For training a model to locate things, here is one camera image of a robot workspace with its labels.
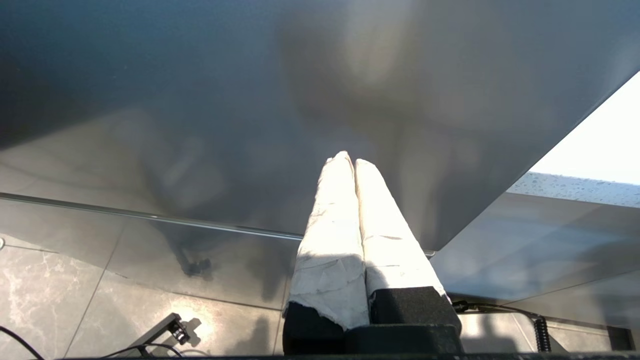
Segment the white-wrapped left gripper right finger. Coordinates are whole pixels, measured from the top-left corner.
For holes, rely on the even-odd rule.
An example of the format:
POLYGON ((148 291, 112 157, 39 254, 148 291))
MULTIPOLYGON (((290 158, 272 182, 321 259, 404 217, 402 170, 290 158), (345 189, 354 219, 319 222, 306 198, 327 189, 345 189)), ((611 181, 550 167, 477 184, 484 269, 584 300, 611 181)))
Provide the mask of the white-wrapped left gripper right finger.
POLYGON ((378 168, 357 159, 355 180, 370 321, 450 327, 459 335, 450 297, 378 168))

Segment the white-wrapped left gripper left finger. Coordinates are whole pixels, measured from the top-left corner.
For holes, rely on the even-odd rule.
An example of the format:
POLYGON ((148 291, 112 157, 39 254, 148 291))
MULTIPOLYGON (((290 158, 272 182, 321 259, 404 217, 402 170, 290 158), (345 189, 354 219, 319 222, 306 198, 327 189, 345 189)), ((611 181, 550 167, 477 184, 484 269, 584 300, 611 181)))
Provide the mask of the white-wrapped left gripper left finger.
POLYGON ((370 323, 355 170, 346 151, 322 167, 283 321, 287 356, 343 353, 346 333, 370 323))

